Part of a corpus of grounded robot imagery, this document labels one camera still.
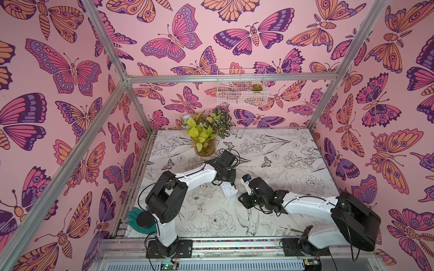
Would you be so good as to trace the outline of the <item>white digital alarm clock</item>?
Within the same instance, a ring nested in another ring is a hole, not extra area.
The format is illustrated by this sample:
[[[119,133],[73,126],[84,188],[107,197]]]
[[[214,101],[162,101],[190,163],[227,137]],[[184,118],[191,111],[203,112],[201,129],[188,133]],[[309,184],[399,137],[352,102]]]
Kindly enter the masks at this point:
[[[220,185],[222,193],[226,199],[231,199],[237,196],[238,189],[234,183],[223,182]]]

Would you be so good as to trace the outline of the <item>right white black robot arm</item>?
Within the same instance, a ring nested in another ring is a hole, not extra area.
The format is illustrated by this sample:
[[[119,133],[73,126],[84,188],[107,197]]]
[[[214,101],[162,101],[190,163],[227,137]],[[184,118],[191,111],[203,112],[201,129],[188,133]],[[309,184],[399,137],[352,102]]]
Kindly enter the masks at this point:
[[[310,255],[333,246],[350,246],[366,252],[375,250],[381,219],[352,194],[300,195],[288,190],[273,190],[260,177],[244,175],[241,181],[246,193],[238,200],[247,210],[257,207],[266,214],[299,214],[329,221],[325,227],[305,228],[298,240],[303,254]]]

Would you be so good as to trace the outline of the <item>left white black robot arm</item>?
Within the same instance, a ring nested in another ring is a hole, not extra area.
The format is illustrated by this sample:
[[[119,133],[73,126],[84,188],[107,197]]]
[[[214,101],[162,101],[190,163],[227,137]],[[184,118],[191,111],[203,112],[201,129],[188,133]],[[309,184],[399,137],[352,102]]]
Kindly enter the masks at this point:
[[[149,213],[156,221],[158,254],[169,258],[175,256],[180,250],[174,220],[181,210],[186,195],[203,184],[234,183],[236,167],[240,161],[240,156],[223,150],[217,158],[210,159],[190,171],[162,173],[145,199]]]

